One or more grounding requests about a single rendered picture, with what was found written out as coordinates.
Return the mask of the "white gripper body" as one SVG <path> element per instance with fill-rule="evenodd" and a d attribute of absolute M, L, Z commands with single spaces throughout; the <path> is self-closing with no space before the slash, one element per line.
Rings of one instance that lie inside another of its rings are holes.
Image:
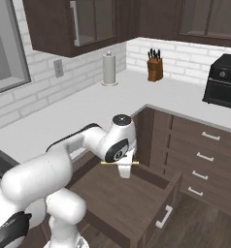
<path fill-rule="evenodd" d="M 121 178 L 128 179 L 130 177 L 134 155 L 135 155 L 135 150 L 131 149 L 120 160 L 116 162 L 119 176 Z"/>

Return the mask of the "yellow straw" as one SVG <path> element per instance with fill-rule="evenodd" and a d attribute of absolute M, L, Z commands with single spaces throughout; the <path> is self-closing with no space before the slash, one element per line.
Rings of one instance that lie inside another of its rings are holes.
<path fill-rule="evenodd" d="M 133 162 L 120 162 L 120 161 L 116 161 L 116 162 L 105 162 L 105 161 L 101 161 L 100 162 L 101 165 L 117 165 L 117 166 L 139 166 L 140 163 L 137 161 L 133 161 Z"/>

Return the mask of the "open dark wood drawer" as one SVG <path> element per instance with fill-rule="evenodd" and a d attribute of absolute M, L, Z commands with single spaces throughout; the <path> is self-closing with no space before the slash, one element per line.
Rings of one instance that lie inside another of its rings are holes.
<path fill-rule="evenodd" d="M 180 172 L 166 176 L 144 165 L 124 179 L 117 166 L 101 165 L 90 152 L 76 158 L 74 168 L 69 189 L 86 202 L 84 220 L 121 248 L 147 248 L 182 180 Z"/>

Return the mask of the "dark wood drawer front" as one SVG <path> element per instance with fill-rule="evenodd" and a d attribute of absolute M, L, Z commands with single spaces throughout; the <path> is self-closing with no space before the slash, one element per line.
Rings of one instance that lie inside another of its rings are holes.
<path fill-rule="evenodd" d="M 208 147 L 220 148 L 231 153 L 231 133 L 229 132 L 177 116 L 173 118 L 172 130 Z M 220 141 L 203 137 L 203 131 L 213 136 L 220 136 Z"/>
<path fill-rule="evenodd" d="M 202 166 L 207 170 L 221 172 L 224 176 L 231 176 L 231 153 L 220 148 L 208 147 L 203 143 L 195 143 L 187 139 L 171 136 L 169 148 L 176 155 L 188 159 L 195 165 Z M 196 156 L 197 152 L 214 157 L 210 162 Z"/>
<path fill-rule="evenodd" d="M 187 190 L 191 186 L 198 192 L 203 192 L 202 197 L 197 196 Z M 201 202 L 204 202 L 212 207 L 215 207 L 222 212 L 231 215 L 231 195 L 223 193 L 217 189 L 207 186 L 205 183 L 199 183 L 191 177 L 184 175 L 181 181 L 181 191 L 190 197 L 193 197 Z"/>
<path fill-rule="evenodd" d="M 195 165 L 194 163 L 187 162 L 184 159 L 173 154 L 169 154 L 167 156 L 166 165 L 171 168 L 183 171 L 185 175 L 191 177 L 196 182 L 205 183 L 207 186 L 214 187 L 219 191 L 231 195 L 231 178 L 224 177 L 218 173 L 213 172 L 212 170 L 207 170 L 202 166 Z M 200 174 L 207 175 L 209 179 L 204 180 L 193 175 L 193 170 L 196 170 Z"/>

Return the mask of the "dark wood corner cupboard panel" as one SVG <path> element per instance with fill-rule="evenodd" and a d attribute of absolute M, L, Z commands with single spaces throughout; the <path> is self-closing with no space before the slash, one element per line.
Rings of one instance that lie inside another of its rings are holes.
<path fill-rule="evenodd" d="M 173 116 L 153 108 L 143 108 L 134 117 L 137 133 L 136 159 L 158 171 L 165 163 Z"/>

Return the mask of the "white paper towel roll holder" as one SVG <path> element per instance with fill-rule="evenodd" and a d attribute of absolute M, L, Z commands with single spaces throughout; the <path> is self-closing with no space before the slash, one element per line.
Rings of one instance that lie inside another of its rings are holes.
<path fill-rule="evenodd" d="M 103 55 L 103 80 L 104 86 L 116 86 L 116 57 L 108 50 Z"/>

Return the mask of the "brown knife block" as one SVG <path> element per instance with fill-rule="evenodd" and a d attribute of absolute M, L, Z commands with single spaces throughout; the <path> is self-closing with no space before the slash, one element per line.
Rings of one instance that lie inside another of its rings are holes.
<path fill-rule="evenodd" d="M 163 64 L 160 50 L 151 48 L 148 52 L 148 81 L 158 81 L 163 78 Z"/>

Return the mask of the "black toaster oven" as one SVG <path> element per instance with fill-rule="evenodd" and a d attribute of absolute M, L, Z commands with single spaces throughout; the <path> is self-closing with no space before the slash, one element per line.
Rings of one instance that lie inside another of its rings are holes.
<path fill-rule="evenodd" d="M 211 65 L 202 101 L 231 109 L 231 54 L 222 54 Z"/>

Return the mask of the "grey framed window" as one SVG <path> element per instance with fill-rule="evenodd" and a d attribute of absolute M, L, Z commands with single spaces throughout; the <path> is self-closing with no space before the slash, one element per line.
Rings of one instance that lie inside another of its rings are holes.
<path fill-rule="evenodd" d="M 0 0 L 0 94 L 30 81 L 13 0 Z"/>

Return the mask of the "grey wall socket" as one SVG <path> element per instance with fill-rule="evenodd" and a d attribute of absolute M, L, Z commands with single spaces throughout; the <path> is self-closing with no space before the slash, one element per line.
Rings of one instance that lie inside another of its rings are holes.
<path fill-rule="evenodd" d="M 53 61 L 53 66 L 54 66 L 54 71 L 55 71 L 55 76 L 57 78 L 63 77 L 64 76 L 64 71 L 63 71 L 63 64 L 62 60 L 54 60 Z"/>

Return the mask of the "dark wood wall cupboard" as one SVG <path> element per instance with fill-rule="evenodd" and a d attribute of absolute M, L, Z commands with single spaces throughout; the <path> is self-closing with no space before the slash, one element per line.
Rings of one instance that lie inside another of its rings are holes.
<path fill-rule="evenodd" d="M 231 0 L 141 0 L 139 35 L 231 47 Z"/>
<path fill-rule="evenodd" d="M 75 46 L 71 0 L 22 0 L 32 47 L 76 57 L 138 35 L 140 0 L 75 0 L 80 46 Z"/>

